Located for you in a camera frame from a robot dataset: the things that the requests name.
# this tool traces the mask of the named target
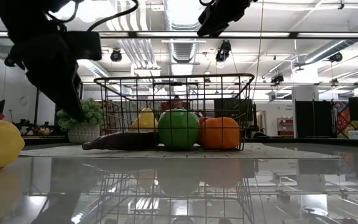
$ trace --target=wire basket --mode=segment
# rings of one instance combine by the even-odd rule
[[[171,143],[181,136],[184,140],[177,141],[189,144],[189,150],[203,150],[202,146],[192,144],[192,140],[198,138],[195,133],[216,129],[223,146],[224,134],[230,129],[239,129],[239,144],[225,151],[241,151],[245,138],[256,127],[255,107],[250,99],[253,79],[248,73],[97,78],[94,82],[100,86],[104,116],[101,134],[153,131],[156,146],[152,150],[172,150],[167,140],[159,144],[158,136],[162,134],[167,134]],[[158,125],[166,111],[170,113],[165,119],[168,127]],[[175,113],[186,114],[181,118],[185,119],[184,126],[175,126]],[[146,116],[149,117],[148,125],[141,121],[141,117]],[[199,121],[194,124],[195,118],[207,117],[232,118],[237,124],[225,126],[223,118],[217,127],[206,127],[206,122],[202,125]]]

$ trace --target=cable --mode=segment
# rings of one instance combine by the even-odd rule
[[[134,12],[134,11],[139,7],[139,2],[138,2],[137,0],[132,0],[132,2],[135,3],[135,6],[134,6],[134,7],[130,8],[130,9],[124,11],[124,12],[119,12],[119,13],[113,15],[113,16],[109,16],[109,17],[106,17],[106,18],[101,19],[101,20],[99,20],[99,21],[96,21],[94,24],[92,24],[92,26],[90,26],[90,27],[88,28],[87,31],[88,31],[88,32],[91,32],[92,30],[94,30],[95,28],[97,28],[97,26],[100,26],[101,24],[104,24],[104,23],[107,22],[107,21],[110,21],[110,20],[112,20],[112,19],[115,19],[115,18],[118,18],[118,17],[121,17],[121,16],[125,16],[125,15],[127,15],[127,14],[129,14],[129,13]]]
[[[232,51],[232,50],[230,50],[230,53],[231,53],[231,58],[233,58],[233,64],[234,64],[234,68],[236,69],[236,73],[239,73],[239,71],[237,70],[236,61],[234,60],[234,54],[233,54],[233,51]]]
[[[61,22],[61,23],[71,22],[72,20],[75,19],[76,15],[77,15],[78,6],[79,6],[79,5],[80,5],[80,3],[77,1],[77,2],[75,3],[75,6],[74,6],[74,12],[73,12],[73,14],[70,16],[70,18],[68,18],[68,19],[64,19],[64,20],[58,19],[58,18],[56,18],[54,15],[52,15],[52,14],[49,13],[49,12],[47,13],[47,15],[48,15],[49,17],[51,17],[53,20],[58,21],[58,22]]]
[[[254,100],[255,91],[256,91],[256,83],[258,81],[258,74],[259,74],[260,48],[262,46],[262,29],[263,29],[263,25],[264,25],[264,4],[265,4],[265,0],[262,0],[262,13],[261,13],[261,17],[260,17],[260,39],[259,39],[259,50],[258,50],[258,64],[256,66],[256,77],[255,77],[254,92],[252,94],[252,101]]]

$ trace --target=ceiling duct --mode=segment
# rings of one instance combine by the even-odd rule
[[[198,16],[204,7],[198,1],[164,0],[165,22],[172,31],[196,31],[201,24]],[[189,63],[194,58],[197,44],[170,43],[172,59],[177,63]]]
[[[358,32],[358,26],[353,28],[352,31]],[[352,46],[357,42],[358,40],[333,40],[328,44],[315,50],[314,52],[306,55],[304,63],[301,63],[300,65],[308,65],[308,64],[319,62],[320,60],[326,59],[340,52],[341,50],[349,46]]]
[[[110,77],[109,73],[105,71],[105,69],[101,66],[99,66],[96,62],[93,62],[91,60],[77,60],[79,65],[85,66],[89,71],[91,71],[94,75],[96,75],[96,78],[108,78]],[[109,86],[111,89],[123,94],[123,95],[131,95],[132,90],[128,87],[120,86],[117,84],[112,84]]]

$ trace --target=wall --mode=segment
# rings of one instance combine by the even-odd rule
[[[292,117],[293,108],[291,103],[281,102],[256,102],[257,111],[266,111],[266,134],[277,136],[277,118]]]
[[[19,68],[9,68],[0,60],[0,101],[5,99],[4,115],[11,121],[9,110],[12,110],[13,121],[21,118],[34,119],[36,89],[27,80]]]
[[[40,93],[38,99],[37,124],[54,124],[55,122],[55,103],[43,93]]]

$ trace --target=ceiling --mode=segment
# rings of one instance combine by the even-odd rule
[[[238,22],[230,23],[227,31],[310,31],[310,32],[347,32],[352,31],[352,27],[358,25],[358,1],[343,0],[345,7],[337,9],[340,0],[259,0],[252,3],[246,9],[245,16]],[[91,1],[87,4],[99,4]],[[183,8],[178,8],[179,13],[188,11],[189,5],[182,4]],[[146,0],[146,23],[149,30],[166,30],[163,2],[159,0]],[[85,30],[91,23],[82,22],[76,18],[67,24],[69,30]],[[0,30],[5,30],[0,21]],[[103,24],[98,30],[109,30]],[[196,57],[193,62],[192,74],[204,74],[205,72],[214,73],[240,73],[247,72],[258,76],[258,82],[262,82],[262,77],[268,82],[273,74],[265,75],[291,55],[304,55],[320,48],[330,40],[259,40],[259,39],[232,39],[230,40],[232,52],[225,62],[223,68],[217,68],[215,55],[217,48],[222,40],[208,39],[205,43],[198,44]],[[115,47],[121,47],[116,39],[102,39],[103,59],[98,61],[100,65],[109,73],[110,76],[128,76],[131,71],[132,62],[129,60],[124,50],[121,50],[122,60],[112,62],[110,54]],[[158,66],[161,68],[161,75],[171,73],[171,56],[168,44],[161,42],[161,39],[152,39],[151,45],[154,51]],[[9,40],[0,39],[0,48],[11,46]],[[358,69],[358,43],[341,51],[343,54],[342,62],[331,64],[330,62],[318,62],[318,75],[320,81],[328,82],[332,77],[351,72]],[[290,63],[285,62],[280,73],[283,73],[286,82],[291,81]],[[91,81],[93,74],[86,68],[80,68],[79,74]],[[353,79],[343,80],[342,82],[358,82]]]

